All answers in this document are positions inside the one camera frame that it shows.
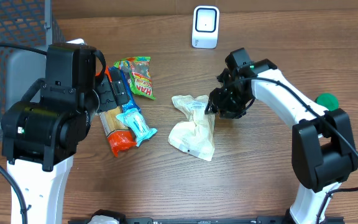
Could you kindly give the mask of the white barcode scanner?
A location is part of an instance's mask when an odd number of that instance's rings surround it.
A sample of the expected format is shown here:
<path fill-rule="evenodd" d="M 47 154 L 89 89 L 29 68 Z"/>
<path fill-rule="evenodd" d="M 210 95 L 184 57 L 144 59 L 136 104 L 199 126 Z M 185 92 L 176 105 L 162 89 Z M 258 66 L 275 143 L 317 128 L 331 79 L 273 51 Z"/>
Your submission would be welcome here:
<path fill-rule="evenodd" d="M 218 43 L 220 11 L 216 6 L 197 6 L 193 11 L 192 47 L 215 49 Z"/>

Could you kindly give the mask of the dark grey plastic basket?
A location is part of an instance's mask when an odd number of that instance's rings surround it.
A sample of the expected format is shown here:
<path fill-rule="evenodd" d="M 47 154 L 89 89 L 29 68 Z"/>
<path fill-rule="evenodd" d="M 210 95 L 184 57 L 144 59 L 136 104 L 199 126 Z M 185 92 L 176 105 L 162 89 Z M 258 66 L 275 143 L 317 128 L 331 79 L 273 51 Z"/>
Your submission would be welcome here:
<path fill-rule="evenodd" d="M 51 0 L 0 1 L 0 43 L 46 50 L 64 40 L 52 14 Z M 45 63 L 41 54 L 0 46 L 0 140 L 4 112 L 44 76 Z"/>

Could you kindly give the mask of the blue Oreo cookie pack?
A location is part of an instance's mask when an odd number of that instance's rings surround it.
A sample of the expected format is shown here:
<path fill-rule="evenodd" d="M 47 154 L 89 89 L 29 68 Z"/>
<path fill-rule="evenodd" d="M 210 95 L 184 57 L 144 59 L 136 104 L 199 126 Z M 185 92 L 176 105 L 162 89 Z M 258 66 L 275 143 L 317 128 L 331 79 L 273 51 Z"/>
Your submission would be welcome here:
<path fill-rule="evenodd" d="M 129 86 L 128 82 L 127 82 L 126 74 L 122 70 L 119 70 L 119 72 L 120 72 L 120 75 L 122 77 L 122 80 L 123 80 L 123 83 L 124 83 L 124 86 L 125 86 L 125 89 L 126 89 L 126 93 L 127 93 L 128 97 L 129 97 L 129 101 L 126 104 L 121 106 L 122 111 L 126 112 L 129 109 L 136 108 L 138 110 L 138 112 L 141 112 L 140 107 L 136 104 L 135 99 L 134 99 L 134 97 L 132 95 L 130 86 Z"/>

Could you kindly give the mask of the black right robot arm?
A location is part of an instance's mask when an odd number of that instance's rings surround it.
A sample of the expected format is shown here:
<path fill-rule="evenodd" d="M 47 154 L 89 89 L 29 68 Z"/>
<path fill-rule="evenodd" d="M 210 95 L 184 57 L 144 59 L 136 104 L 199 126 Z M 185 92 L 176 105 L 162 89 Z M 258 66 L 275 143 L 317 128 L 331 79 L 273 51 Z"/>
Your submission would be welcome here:
<path fill-rule="evenodd" d="M 255 100 L 265 103 L 291 128 L 291 165 L 300 182 L 282 223 L 342 223 L 325 211 L 332 194 L 357 170 L 349 116 L 307 98 L 268 59 L 254 62 L 245 49 L 232 51 L 209 94 L 206 114 L 243 117 Z"/>

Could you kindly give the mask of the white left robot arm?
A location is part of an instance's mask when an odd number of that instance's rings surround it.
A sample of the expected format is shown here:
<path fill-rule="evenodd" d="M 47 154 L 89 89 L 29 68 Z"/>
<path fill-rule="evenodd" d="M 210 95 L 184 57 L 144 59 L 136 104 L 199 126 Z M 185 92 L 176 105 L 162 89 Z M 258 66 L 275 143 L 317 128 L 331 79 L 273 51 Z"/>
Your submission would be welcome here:
<path fill-rule="evenodd" d="M 2 154 L 12 182 L 12 223 L 61 223 L 65 188 L 77 145 L 94 116 L 129 101 L 119 75 L 96 71 L 103 53 L 56 43 L 45 76 L 1 120 Z"/>

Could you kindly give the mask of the green snack packet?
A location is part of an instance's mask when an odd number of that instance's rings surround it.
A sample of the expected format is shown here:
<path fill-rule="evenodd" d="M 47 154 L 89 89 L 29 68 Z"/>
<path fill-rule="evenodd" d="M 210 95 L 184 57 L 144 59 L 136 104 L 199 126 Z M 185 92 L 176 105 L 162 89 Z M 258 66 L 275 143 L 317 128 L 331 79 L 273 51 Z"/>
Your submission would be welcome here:
<path fill-rule="evenodd" d="M 122 70 L 131 91 L 140 96 L 154 100 L 152 79 L 149 72 L 150 57 L 136 56 L 128 57 L 114 62 L 114 67 Z"/>

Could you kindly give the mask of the green lid jar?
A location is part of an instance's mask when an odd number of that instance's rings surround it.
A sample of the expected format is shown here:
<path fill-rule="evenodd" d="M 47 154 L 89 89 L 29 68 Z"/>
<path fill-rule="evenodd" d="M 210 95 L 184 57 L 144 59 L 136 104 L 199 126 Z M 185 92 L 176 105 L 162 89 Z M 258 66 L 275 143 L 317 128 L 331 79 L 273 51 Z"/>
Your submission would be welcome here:
<path fill-rule="evenodd" d="M 338 99 L 331 93 L 322 93 L 314 100 L 315 103 L 324 106 L 329 111 L 334 111 L 339 108 Z"/>

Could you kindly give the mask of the red snack packet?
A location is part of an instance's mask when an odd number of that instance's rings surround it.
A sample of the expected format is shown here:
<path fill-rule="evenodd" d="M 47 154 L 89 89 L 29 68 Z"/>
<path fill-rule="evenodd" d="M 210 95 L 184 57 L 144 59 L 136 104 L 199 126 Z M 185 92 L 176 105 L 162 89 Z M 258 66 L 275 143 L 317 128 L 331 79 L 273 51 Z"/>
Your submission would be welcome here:
<path fill-rule="evenodd" d="M 121 106 L 113 110 L 101 112 L 101 119 L 105 135 L 115 157 L 119 151 L 125 151 L 136 145 L 129 128 L 116 119 L 117 114 L 123 113 Z"/>

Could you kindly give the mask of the beige paper bag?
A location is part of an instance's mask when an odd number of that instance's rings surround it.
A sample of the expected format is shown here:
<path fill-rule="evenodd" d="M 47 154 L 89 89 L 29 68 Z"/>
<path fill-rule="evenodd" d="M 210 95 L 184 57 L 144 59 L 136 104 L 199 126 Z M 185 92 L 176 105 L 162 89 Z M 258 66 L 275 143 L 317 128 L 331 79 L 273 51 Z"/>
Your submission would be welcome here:
<path fill-rule="evenodd" d="M 193 98 L 190 95 L 177 95 L 172 97 L 172 103 L 187 120 L 180 121 L 173 127 L 168 136 L 168 143 L 181 152 L 211 161 L 215 150 L 215 115 L 204 113 L 208 96 Z"/>

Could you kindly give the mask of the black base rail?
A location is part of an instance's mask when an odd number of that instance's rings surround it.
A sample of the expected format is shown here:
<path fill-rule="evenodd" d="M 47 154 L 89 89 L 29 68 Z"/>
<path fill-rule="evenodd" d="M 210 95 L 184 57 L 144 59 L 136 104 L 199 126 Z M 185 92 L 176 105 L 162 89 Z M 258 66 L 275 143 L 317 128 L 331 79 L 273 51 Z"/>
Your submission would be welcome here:
<path fill-rule="evenodd" d="M 98 210 L 89 218 L 75 218 L 68 224 L 119 223 L 119 224 L 290 224 L 295 223 L 286 211 L 284 216 L 259 216 L 256 218 L 195 218 L 153 219 L 150 217 L 127 218 L 123 213 Z"/>

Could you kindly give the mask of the teal snack packet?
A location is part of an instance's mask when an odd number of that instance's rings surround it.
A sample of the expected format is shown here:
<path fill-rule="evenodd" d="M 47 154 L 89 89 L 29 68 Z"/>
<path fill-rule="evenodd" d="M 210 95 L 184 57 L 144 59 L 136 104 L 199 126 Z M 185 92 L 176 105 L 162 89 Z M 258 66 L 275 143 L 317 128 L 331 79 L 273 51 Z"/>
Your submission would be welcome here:
<path fill-rule="evenodd" d="M 134 132 L 137 147 L 157 133 L 157 129 L 150 128 L 146 124 L 144 117 L 137 108 L 131 108 L 124 113 L 117 114 L 116 119 Z"/>

